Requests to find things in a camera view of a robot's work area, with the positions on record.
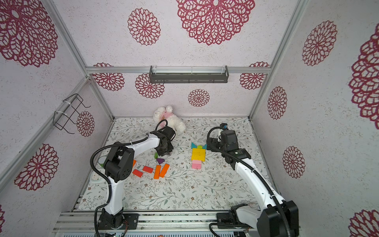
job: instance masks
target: white plate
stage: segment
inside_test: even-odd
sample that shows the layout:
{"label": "white plate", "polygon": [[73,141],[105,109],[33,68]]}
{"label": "white plate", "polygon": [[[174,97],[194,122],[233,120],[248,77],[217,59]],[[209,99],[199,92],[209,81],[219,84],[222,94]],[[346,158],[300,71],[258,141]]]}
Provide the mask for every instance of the white plate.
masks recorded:
{"label": "white plate", "polygon": [[[105,174],[105,169],[98,168],[98,170]],[[101,184],[105,182],[105,179],[103,179],[100,175],[98,175],[95,171],[92,171],[91,176],[89,177],[89,182],[92,184]]]}

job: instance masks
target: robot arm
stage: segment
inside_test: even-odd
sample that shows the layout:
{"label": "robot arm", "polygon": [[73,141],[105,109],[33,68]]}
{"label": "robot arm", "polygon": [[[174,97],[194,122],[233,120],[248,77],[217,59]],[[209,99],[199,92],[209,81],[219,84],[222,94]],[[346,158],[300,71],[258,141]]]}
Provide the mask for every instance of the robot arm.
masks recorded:
{"label": "robot arm", "polygon": [[111,182],[111,199],[102,209],[98,224],[99,229],[103,229],[103,227],[117,229],[122,225],[122,194],[126,178],[132,172],[134,157],[151,148],[155,148],[159,156],[171,152],[173,150],[171,139],[174,135],[174,130],[165,126],[158,131],[146,134],[147,139],[143,142],[137,144],[131,142],[129,146],[111,148],[104,161],[105,175]]}
{"label": "robot arm", "polygon": [[[281,195],[265,182],[250,154],[246,149],[238,147],[235,132],[228,130],[227,124],[221,124],[220,127],[224,130],[218,133],[218,138],[207,139],[207,150],[223,152],[222,156],[225,161],[244,179],[257,199],[261,210],[255,210],[247,204],[236,205],[231,207],[227,215],[224,213],[217,214],[218,224],[247,224],[256,229],[260,237],[298,236],[299,214],[295,203],[293,201],[286,202]],[[279,208],[284,212],[283,216],[287,220],[288,231],[285,228],[282,215],[278,213],[280,212]]]}

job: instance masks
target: orange block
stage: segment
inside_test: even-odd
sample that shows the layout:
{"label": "orange block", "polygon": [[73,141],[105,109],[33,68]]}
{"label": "orange block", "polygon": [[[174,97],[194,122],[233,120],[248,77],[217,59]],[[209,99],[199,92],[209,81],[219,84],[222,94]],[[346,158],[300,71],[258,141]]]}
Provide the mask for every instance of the orange block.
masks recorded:
{"label": "orange block", "polygon": [[167,170],[168,170],[169,167],[170,167],[169,164],[165,164],[164,167],[163,167],[163,169],[162,169],[162,171],[159,174],[159,177],[163,178],[166,175]]}
{"label": "orange block", "polygon": [[155,168],[154,179],[159,179],[159,173],[161,172],[161,166],[157,165]]}

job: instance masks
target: yellow block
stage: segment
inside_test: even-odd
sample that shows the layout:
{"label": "yellow block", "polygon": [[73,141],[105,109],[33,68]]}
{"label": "yellow block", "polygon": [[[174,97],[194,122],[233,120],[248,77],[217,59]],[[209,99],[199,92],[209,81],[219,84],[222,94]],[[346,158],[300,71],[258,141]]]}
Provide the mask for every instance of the yellow block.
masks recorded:
{"label": "yellow block", "polygon": [[191,160],[205,161],[205,149],[192,148]]}

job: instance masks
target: red block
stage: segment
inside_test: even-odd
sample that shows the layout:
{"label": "red block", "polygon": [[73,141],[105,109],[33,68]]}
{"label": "red block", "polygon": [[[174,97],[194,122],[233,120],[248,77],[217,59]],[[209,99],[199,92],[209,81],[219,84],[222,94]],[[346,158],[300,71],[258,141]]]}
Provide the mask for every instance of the red block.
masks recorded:
{"label": "red block", "polygon": [[133,174],[137,175],[138,177],[142,177],[143,173],[139,170],[133,170]]}
{"label": "red block", "polygon": [[150,167],[147,167],[147,166],[144,166],[142,170],[145,171],[145,172],[148,172],[148,173],[153,173],[154,169],[150,168]]}

